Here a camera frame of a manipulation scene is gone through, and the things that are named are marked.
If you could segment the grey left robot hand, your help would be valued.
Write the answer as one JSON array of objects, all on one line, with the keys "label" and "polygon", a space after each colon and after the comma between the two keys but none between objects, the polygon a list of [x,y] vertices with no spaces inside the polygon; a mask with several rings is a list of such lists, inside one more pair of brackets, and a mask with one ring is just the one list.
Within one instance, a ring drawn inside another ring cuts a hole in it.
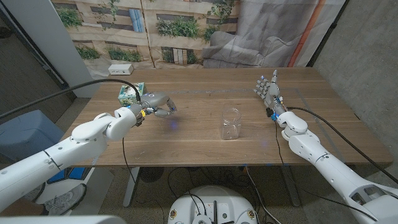
[{"label": "grey left robot hand", "polygon": [[150,92],[141,96],[139,104],[142,109],[156,117],[165,118],[177,112],[177,107],[172,99],[164,92]]}]

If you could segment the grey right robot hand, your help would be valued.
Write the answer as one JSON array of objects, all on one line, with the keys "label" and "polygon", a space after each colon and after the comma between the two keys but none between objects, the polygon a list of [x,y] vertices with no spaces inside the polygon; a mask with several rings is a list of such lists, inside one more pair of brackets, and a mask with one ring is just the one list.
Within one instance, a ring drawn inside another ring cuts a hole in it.
[{"label": "grey right robot hand", "polygon": [[269,117],[277,118],[287,109],[282,105],[279,87],[277,85],[277,70],[274,70],[271,80],[267,80],[264,76],[257,81],[254,92],[263,100]]}]

